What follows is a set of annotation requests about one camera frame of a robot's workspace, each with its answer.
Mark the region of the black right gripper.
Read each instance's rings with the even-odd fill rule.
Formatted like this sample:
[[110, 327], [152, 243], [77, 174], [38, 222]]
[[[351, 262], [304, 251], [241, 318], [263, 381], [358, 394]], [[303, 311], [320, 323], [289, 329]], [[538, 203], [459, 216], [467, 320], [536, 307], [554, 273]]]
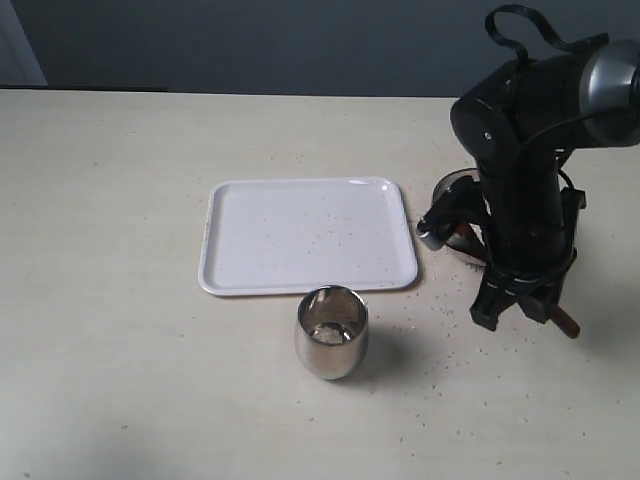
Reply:
[[[532, 148], [518, 154], [472, 154], [486, 202], [481, 225], [488, 263], [476, 299], [473, 322], [495, 331], [500, 315], [516, 303], [515, 295], [558, 295], [577, 252], [574, 238], [586, 194], [573, 186], [562, 167], [573, 151]], [[435, 186], [431, 207], [416, 233], [431, 251], [440, 250], [461, 223], [456, 207], [472, 177], [445, 177]]]

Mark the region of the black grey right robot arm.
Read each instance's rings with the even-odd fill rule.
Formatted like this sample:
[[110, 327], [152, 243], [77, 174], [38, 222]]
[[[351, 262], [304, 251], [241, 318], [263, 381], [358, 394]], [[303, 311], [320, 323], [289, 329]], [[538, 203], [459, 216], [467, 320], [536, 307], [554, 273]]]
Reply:
[[586, 195], [562, 168], [578, 149], [638, 144], [638, 43], [510, 61], [458, 99], [450, 119], [475, 167], [439, 182], [418, 236], [433, 250], [455, 236], [470, 242], [484, 265], [470, 309], [477, 325], [495, 330], [518, 305], [577, 337], [559, 300]]

